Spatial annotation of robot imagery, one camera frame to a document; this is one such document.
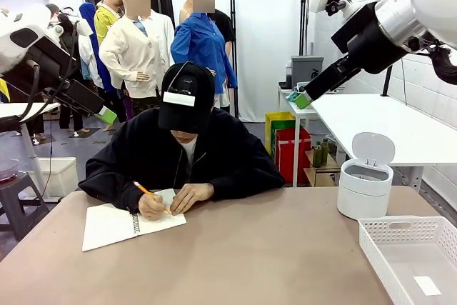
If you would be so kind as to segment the person's right hand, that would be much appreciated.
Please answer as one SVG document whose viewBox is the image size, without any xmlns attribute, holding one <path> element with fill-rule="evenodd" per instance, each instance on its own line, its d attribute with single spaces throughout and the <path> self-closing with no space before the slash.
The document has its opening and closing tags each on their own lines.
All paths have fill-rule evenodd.
<svg viewBox="0 0 457 305">
<path fill-rule="evenodd" d="M 143 217 L 157 221 L 166 213 L 166 205 L 160 195 L 143 194 L 139 199 L 139 212 Z"/>
</svg>

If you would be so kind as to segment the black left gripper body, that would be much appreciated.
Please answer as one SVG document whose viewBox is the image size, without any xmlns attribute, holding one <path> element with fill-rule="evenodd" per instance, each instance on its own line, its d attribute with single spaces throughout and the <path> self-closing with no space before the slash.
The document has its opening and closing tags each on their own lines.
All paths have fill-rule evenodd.
<svg viewBox="0 0 457 305">
<path fill-rule="evenodd" d="M 4 74 L 4 80 L 20 91 L 31 91 L 34 83 L 32 62 L 39 65 L 37 91 L 56 91 L 67 75 L 68 68 L 69 75 L 60 90 L 67 91 L 73 87 L 71 78 L 76 74 L 76 61 L 46 36 L 30 47 L 24 58 Z"/>
</svg>

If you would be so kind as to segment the person's left hand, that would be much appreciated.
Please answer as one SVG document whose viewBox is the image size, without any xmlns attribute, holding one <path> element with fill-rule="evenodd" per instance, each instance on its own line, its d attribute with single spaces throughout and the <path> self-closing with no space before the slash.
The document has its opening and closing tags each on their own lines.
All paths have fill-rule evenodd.
<svg viewBox="0 0 457 305">
<path fill-rule="evenodd" d="M 214 187 L 209 184 L 185 184 L 175 195 L 171 203 L 170 211 L 175 216 L 184 214 L 195 203 L 207 201 L 214 195 Z"/>
</svg>

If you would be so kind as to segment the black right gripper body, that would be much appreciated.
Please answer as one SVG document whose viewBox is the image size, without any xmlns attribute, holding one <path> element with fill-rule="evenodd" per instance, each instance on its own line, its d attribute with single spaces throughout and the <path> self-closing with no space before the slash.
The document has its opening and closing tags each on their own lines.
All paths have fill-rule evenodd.
<svg viewBox="0 0 457 305">
<path fill-rule="evenodd" d="M 357 69 L 379 74 L 403 57 L 403 49 L 381 30 L 374 4 L 363 5 L 331 40 L 343 53 L 331 66 L 343 74 Z"/>
</svg>

